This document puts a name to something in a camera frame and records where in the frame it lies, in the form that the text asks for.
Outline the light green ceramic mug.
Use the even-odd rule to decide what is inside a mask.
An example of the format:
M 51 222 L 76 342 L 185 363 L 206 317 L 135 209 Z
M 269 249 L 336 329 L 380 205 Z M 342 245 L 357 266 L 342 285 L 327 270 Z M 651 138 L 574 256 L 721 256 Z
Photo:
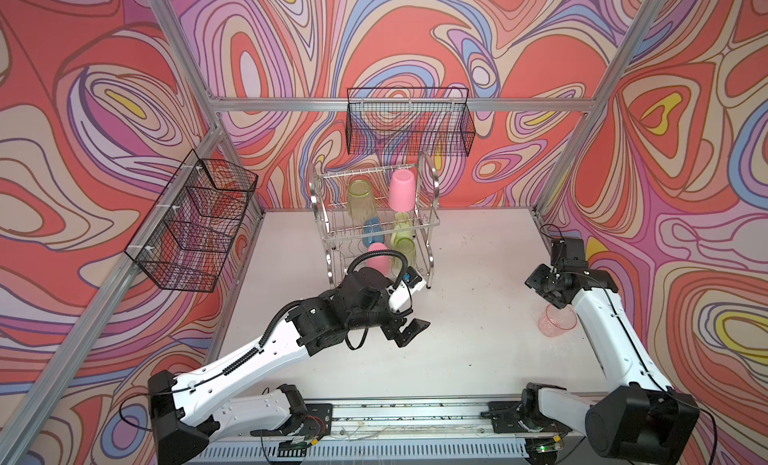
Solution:
M 413 220 L 407 212 L 397 212 L 394 216 L 393 233 L 391 235 L 391 244 L 396 245 L 400 240 L 413 236 Z

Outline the pink plastic cup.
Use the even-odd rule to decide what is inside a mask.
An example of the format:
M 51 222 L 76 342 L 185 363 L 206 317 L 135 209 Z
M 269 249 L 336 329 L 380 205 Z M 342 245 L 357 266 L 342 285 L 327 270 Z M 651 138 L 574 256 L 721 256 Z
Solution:
M 368 247 L 368 252 L 385 251 L 388 247 L 380 242 L 374 242 Z M 380 272 L 383 276 L 388 276 L 391 270 L 391 258 L 388 255 L 378 255 L 365 261 L 365 267 L 372 268 Z
M 397 213 L 407 213 L 415 207 L 417 181 L 411 169 L 398 169 L 392 173 L 388 202 Z

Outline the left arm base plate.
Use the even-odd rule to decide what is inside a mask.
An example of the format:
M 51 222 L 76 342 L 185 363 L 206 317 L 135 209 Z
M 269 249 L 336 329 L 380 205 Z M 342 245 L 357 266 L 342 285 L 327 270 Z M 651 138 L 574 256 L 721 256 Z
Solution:
M 310 403 L 303 414 L 292 415 L 276 430 L 253 430 L 252 437 L 295 437 L 321 439 L 332 431 L 333 405 L 329 402 Z

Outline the clear pink glass cup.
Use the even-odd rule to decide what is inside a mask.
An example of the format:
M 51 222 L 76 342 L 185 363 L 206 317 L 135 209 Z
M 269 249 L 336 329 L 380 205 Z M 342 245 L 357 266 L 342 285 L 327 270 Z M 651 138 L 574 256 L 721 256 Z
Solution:
M 573 330 L 578 324 L 578 318 L 572 308 L 566 306 L 559 309 L 547 305 L 538 318 L 539 331 L 546 337 L 554 338 Z

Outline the blue ceramic mug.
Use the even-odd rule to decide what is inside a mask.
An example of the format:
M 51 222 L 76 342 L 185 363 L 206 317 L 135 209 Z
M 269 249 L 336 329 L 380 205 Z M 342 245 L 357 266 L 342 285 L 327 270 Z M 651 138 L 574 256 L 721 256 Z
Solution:
M 368 248 L 375 243 L 383 244 L 385 238 L 380 224 L 380 220 L 377 216 L 370 218 L 363 224 L 363 237 L 362 243 Z

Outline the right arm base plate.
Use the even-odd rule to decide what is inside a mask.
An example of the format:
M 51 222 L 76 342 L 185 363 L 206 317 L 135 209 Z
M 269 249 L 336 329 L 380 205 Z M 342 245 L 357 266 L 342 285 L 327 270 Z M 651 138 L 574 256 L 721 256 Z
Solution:
M 533 405 L 521 401 L 492 401 L 488 409 L 480 413 L 482 419 L 491 422 L 496 434 L 554 433 L 568 435 L 572 429 L 542 415 Z

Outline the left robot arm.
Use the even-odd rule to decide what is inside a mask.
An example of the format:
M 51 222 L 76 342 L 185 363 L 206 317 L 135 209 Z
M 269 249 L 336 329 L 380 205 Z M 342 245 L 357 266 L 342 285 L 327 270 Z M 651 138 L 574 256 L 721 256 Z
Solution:
M 184 464 L 211 442 L 252 431 L 288 436 L 313 418 L 298 389 L 281 385 L 261 399 L 239 394 L 275 371 L 349 342 L 374 328 L 407 346 L 428 322 L 412 318 L 412 298 L 426 286 L 414 268 L 394 282 L 364 267 L 322 294 L 284 306 L 257 339 L 198 369 L 168 370 L 148 381 L 151 432 L 160 464 Z

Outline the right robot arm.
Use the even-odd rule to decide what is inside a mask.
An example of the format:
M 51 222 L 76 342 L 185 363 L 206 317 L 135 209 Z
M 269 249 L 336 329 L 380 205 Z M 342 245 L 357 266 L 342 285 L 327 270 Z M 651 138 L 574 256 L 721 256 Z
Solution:
M 612 276 L 590 268 L 584 242 L 554 238 L 551 261 L 525 284 L 559 310 L 573 309 L 608 384 L 598 401 L 530 383 L 518 407 L 530 430 L 562 424 L 585 436 L 600 457 L 675 464 L 700 417 L 694 398 L 674 389 L 629 323 Z

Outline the green transparent cup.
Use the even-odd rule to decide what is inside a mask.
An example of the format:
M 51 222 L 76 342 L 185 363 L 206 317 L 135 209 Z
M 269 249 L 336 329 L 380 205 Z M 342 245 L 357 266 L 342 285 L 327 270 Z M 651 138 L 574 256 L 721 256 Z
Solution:
M 368 180 L 358 178 L 349 184 L 347 212 L 357 222 L 367 222 L 377 215 L 374 189 Z
M 417 247 L 416 241 L 409 236 L 396 236 L 393 242 L 393 249 L 405 256 L 408 266 L 417 267 Z

